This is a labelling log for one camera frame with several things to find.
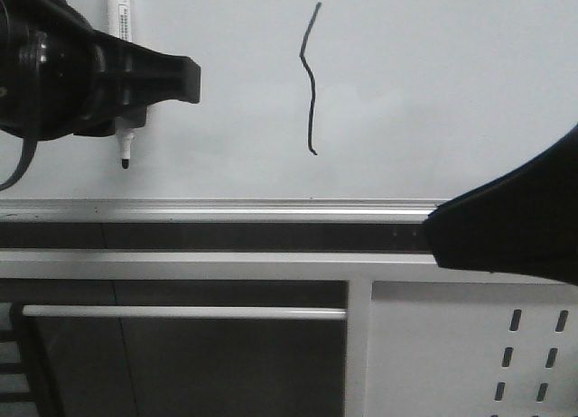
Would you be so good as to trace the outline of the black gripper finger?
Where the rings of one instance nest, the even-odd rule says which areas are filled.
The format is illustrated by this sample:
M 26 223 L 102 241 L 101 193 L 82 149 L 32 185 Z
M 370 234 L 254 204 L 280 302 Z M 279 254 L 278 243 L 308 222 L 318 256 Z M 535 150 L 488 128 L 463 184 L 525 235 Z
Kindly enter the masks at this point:
M 442 268 L 577 282 L 577 131 L 423 223 Z

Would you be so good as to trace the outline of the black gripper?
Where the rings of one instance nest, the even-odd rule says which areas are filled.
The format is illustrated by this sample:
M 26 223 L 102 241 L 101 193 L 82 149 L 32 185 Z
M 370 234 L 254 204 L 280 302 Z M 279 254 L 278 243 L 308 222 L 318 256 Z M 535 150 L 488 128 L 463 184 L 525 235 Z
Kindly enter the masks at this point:
M 145 126 L 147 107 L 105 122 L 88 110 L 200 102 L 201 68 L 93 28 L 66 0 L 1 0 L 1 129 L 24 139 L 109 137 Z

